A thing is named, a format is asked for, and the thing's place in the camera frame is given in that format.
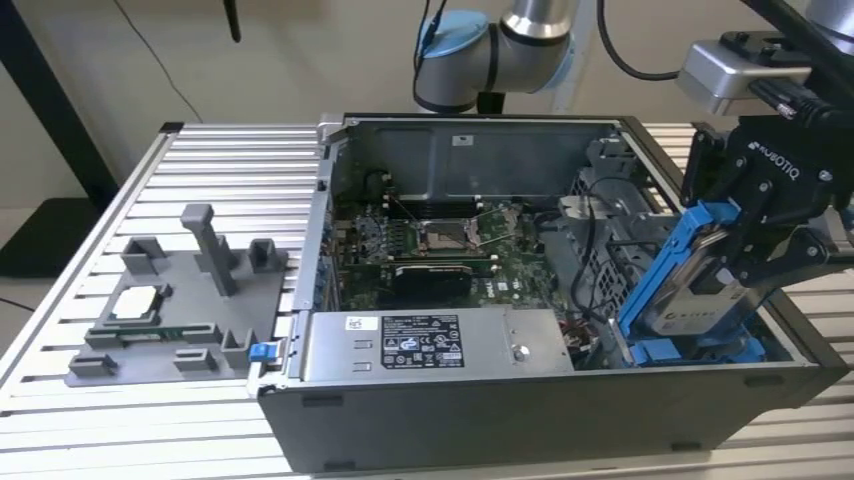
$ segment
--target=green circuit board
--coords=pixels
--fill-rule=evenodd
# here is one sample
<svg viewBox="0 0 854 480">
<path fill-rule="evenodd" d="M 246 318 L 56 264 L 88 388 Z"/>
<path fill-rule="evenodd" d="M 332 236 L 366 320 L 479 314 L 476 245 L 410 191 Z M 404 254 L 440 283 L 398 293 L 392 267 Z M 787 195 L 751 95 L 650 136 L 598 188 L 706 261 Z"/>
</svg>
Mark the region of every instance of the green circuit board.
<svg viewBox="0 0 854 480">
<path fill-rule="evenodd" d="M 510 202 L 484 203 L 480 212 L 470 219 L 418 222 L 387 220 L 372 210 L 342 223 L 348 230 L 339 234 L 338 249 L 342 310 L 387 308 L 384 298 L 394 293 L 398 267 L 428 264 L 463 266 L 472 272 L 468 295 L 443 307 L 551 308 L 565 317 L 569 301 L 538 249 L 532 214 Z"/>
</svg>

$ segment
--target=motherboard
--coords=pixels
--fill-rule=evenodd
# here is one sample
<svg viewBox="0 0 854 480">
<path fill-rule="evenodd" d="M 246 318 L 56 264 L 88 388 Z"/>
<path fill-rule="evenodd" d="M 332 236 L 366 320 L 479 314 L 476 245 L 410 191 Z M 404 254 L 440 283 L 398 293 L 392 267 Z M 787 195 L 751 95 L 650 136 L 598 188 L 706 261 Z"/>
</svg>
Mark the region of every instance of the motherboard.
<svg viewBox="0 0 854 480">
<path fill-rule="evenodd" d="M 550 308 L 569 302 L 520 200 L 428 204 L 386 196 L 335 222 L 340 309 Z"/>
</svg>

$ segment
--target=open computer chassis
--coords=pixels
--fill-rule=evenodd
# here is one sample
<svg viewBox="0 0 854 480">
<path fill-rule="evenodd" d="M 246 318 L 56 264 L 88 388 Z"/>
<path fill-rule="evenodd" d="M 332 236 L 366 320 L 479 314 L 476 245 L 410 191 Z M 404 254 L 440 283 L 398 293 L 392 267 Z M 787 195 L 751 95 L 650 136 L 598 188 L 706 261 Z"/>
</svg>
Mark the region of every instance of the open computer chassis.
<svg viewBox="0 0 854 480">
<path fill-rule="evenodd" d="M 847 371 L 783 293 L 755 361 L 621 363 L 585 312 L 618 314 L 681 212 L 634 118 L 347 115 L 319 134 L 292 332 L 252 378 L 296 471 L 707 450 Z"/>
</svg>

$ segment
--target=black floor mat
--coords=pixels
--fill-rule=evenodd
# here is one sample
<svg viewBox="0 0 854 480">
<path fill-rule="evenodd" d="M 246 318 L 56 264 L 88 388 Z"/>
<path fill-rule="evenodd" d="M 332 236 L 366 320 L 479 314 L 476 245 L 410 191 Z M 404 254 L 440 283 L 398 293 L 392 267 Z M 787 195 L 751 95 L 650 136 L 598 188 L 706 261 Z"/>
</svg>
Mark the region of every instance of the black floor mat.
<svg viewBox="0 0 854 480">
<path fill-rule="evenodd" d="M 99 216 L 85 198 L 45 200 L 0 249 L 0 276 L 59 276 Z"/>
</svg>

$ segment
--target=circuit board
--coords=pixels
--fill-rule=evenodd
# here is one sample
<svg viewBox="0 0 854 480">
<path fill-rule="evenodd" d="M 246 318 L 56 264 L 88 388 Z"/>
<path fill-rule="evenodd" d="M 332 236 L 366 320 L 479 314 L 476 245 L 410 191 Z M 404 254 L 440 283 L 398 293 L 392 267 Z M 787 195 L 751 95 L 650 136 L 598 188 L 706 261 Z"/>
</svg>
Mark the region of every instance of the circuit board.
<svg viewBox="0 0 854 480">
<path fill-rule="evenodd" d="M 340 309 L 398 308 L 402 275 L 430 268 L 464 276 L 467 292 L 410 297 L 400 308 L 500 304 L 551 308 L 565 318 L 569 302 L 536 239 L 534 214 L 510 201 L 483 202 L 478 210 L 471 218 L 394 219 L 368 205 L 336 221 Z"/>
</svg>

